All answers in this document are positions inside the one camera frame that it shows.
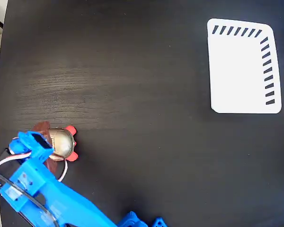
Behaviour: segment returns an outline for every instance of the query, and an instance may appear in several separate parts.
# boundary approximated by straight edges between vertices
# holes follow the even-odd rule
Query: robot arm
[[[23,163],[0,188],[2,197],[29,223],[37,227],[117,227],[92,202],[59,182],[43,164],[53,153],[52,146],[38,132],[19,132],[10,149],[23,156]],[[154,227],[167,227],[158,218]],[[118,227],[147,227],[130,212]]]

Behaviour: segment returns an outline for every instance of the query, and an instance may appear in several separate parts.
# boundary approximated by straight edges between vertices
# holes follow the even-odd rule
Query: wooden table
[[[269,24],[279,114],[210,108],[206,23]],[[0,52],[0,151],[41,120],[74,125],[64,183],[115,223],[284,224],[284,1],[9,1]],[[2,224],[26,226],[0,200]]]

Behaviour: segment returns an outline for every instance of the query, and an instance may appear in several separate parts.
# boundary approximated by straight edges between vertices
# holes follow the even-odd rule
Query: black table
[[[210,109],[210,18],[273,28],[279,114]],[[284,1],[9,1],[0,151],[41,120],[77,128],[64,183],[114,222],[134,210],[171,227],[284,226]]]

